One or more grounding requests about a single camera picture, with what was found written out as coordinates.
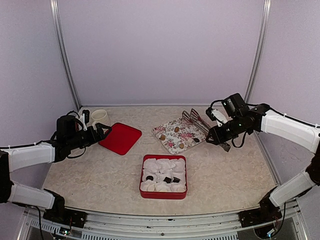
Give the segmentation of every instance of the floral tray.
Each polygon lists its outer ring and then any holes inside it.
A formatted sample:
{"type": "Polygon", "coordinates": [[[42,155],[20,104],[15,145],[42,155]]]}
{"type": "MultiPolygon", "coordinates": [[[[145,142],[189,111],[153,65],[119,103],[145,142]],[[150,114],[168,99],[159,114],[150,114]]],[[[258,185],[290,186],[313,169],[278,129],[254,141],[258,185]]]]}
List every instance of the floral tray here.
{"type": "Polygon", "coordinates": [[[182,118],[155,127],[153,133],[172,155],[188,150],[206,139],[201,130],[182,118]]]}

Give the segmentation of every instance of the lavender wall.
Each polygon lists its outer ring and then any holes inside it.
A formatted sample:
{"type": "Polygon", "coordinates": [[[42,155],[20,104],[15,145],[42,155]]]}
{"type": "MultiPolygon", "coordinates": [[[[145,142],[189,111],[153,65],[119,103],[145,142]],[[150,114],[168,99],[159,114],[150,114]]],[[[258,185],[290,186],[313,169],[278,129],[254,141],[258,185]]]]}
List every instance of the lavender wall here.
{"type": "MultiPolygon", "coordinates": [[[[74,109],[51,16],[50,2],[0,1],[0,146],[49,139],[56,119],[74,109]]],[[[41,187],[49,165],[11,174],[41,187]]],[[[14,239],[24,209],[0,204],[0,239],[14,239]]]]}
{"type": "MultiPolygon", "coordinates": [[[[320,2],[272,1],[251,103],[268,103],[290,116],[320,123],[320,2]]],[[[281,181],[309,165],[312,154],[280,137],[261,134],[281,181]]],[[[312,240],[320,239],[320,188],[298,198],[312,240]]]]}
{"type": "Polygon", "coordinates": [[[59,1],[81,103],[208,104],[245,94],[263,6],[263,0],[59,1]]]}

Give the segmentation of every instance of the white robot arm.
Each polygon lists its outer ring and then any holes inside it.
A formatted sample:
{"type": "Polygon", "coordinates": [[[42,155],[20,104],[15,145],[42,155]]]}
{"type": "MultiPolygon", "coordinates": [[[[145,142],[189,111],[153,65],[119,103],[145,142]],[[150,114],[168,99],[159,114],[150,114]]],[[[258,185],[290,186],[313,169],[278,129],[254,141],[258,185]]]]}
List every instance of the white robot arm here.
{"type": "Polygon", "coordinates": [[[87,127],[89,114],[88,110],[84,110],[78,118],[69,113],[60,117],[56,122],[56,132],[50,140],[25,146],[0,147],[0,204],[11,202],[20,206],[44,208],[44,219],[83,228],[85,212],[65,208],[64,198],[55,192],[11,181],[10,173],[33,165],[79,157],[69,156],[71,150],[85,150],[105,139],[112,128],[101,123],[95,125],[96,130],[93,126],[87,127]]]}
{"type": "MultiPolygon", "coordinates": [[[[222,102],[232,120],[212,127],[206,138],[208,143],[218,145],[231,140],[232,145],[237,147],[233,140],[239,134],[244,133],[242,146],[246,134],[257,131],[285,138],[315,154],[311,164],[301,173],[268,192],[259,202],[258,210],[242,211],[239,214],[243,227],[281,218],[279,206],[288,200],[304,195],[314,186],[320,185],[320,127],[282,114],[265,103],[251,105],[253,108],[250,109],[249,104],[244,102],[239,93],[219,100],[219,102],[222,102]]],[[[216,118],[212,111],[212,104],[206,113],[211,119],[216,118]]]]}

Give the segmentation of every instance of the table surface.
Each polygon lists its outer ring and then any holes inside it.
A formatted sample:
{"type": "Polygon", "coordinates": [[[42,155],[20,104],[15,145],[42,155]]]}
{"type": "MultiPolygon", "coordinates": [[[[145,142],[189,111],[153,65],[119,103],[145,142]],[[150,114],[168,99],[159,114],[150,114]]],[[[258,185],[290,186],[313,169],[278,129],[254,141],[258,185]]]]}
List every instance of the table surface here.
{"type": "MultiPolygon", "coordinates": [[[[105,109],[112,124],[120,122],[142,131],[141,138],[120,156],[95,144],[76,159],[52,164],[43,187],[65,198],[65,205],[104,213],[178,216],[220,213],[257,207],[275,186],[253,135],[242,148],[225,152],[206,142],[181,155],[186,157],[188,192],[183,200],[142,198],[139,191],[144,155],[169,155],[152,129],[180,118],[191,106],[89,107],[105,109]]],[[[193,107],[210,125],[206,107],[193,107]]],[[[242,136],[235,140],[239,145],[242,136]]],[[[78,155],[83,150],[75,150],[78,155]]]]}

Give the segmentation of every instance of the mug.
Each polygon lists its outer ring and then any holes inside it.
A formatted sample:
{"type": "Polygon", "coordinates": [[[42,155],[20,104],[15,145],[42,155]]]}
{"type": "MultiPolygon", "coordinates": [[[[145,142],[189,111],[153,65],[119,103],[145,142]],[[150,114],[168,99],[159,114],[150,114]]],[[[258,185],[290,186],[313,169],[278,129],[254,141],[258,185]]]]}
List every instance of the mug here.
{"type": "Polygon", "coordinates": [[[108,117],[107,111],[103,109],[95,110],[91,114],[91,118],[93,119],[92,126],[95,127],[97,123],[101,123],[104,125],[110,125],[110,119],[108,117]]]}

